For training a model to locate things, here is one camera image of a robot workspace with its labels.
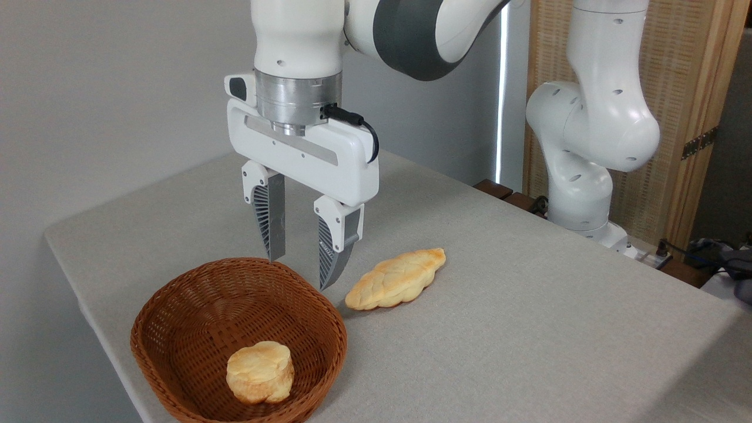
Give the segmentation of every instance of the round bread roll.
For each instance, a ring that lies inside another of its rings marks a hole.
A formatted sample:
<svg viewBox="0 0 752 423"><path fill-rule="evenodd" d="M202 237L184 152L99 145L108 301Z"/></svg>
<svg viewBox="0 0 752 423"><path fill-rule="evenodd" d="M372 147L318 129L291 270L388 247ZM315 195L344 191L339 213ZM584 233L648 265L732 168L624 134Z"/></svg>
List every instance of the round bread roll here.
<svg viewBox="0 0 752 423"><path fill-rule="evenodd" d="M274 341L241 348L227 361L227 385L247 405L285 400L294 377L290 349Z"/></svg>

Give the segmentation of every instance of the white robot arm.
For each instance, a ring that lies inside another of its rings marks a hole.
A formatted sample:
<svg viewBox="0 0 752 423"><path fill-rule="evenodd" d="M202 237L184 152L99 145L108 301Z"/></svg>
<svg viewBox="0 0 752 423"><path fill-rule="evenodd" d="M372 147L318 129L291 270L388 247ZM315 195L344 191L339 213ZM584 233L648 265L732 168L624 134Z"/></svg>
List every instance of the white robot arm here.
<svg viewBox="0 0 752 423"><path fill-rule="evenodd" d="M244 198L270 260L285 254L285 176L323 194L314 203L321 289L362 238L365 202L378 192L378 138L338 107L347 44L413 78L437 79L507 1L250 1L255 70L225 79L227 117L233 148L249 159Z"/></svg>
<svg viewBox="0 0 752 423"><path fill-rule="evenodd" d="M543 84L527 105L549 175L548 219L622 253L626 233L608 222L607 168L643 166L660 139L638 74L647 5L575 0L567 58L580 84Z"/></svg>

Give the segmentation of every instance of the golden bread loaf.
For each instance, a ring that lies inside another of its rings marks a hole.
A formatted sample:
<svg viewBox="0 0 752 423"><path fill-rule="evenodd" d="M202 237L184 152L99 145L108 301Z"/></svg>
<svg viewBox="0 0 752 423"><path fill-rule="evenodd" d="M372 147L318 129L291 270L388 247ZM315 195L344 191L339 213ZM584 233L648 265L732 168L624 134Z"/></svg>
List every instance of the golden bread loaf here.
<svg viewBox="0 0 752 423"><path fill-rule="evenodd" d="M283 401L294 377L290 349L274 341L241 348L227 361L227 385L247 405Z"/></svg>
<svg viewBox="0 0 752 423"><path fill-rule="evenodd" d="M363 275L344 302L351 309L370 310L415 300L446 261L443 248L411 251L382 261Z"/></svg>

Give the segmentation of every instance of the table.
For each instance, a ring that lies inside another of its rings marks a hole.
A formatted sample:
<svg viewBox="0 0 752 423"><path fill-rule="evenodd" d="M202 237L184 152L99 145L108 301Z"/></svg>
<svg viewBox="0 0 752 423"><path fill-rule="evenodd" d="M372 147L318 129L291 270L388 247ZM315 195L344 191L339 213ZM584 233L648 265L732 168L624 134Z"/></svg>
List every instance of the table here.
<svg viewBox="0 0 752 423"><path fill-rule="evenodd" d="M364 239L325 295L347 360L312 422L752 421L752 318L472 187L383 152ZM69 218L47 241L144 421L174 419L129 349L182 272L264 250L231 154ZM287 255L317 283L318 194L288 179ZM377 262L443 247L416 301L353 312Z"/></svg>

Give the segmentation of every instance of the white wall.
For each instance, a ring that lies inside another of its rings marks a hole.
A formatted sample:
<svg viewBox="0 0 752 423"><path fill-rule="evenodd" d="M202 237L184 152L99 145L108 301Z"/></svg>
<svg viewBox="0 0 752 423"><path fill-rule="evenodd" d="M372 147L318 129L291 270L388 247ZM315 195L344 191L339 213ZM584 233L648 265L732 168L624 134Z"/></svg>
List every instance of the white wall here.
<svg viewBox="0 0 752 423"><path fill-rule="evenodd" d="M222 80L251 67L247 10L247 0L2 5L0 421L138 420L42 232L231 151ZM385 148L468 183L490 178L497 39L487 31L432 83L351 54L344 104Z"/></svg>

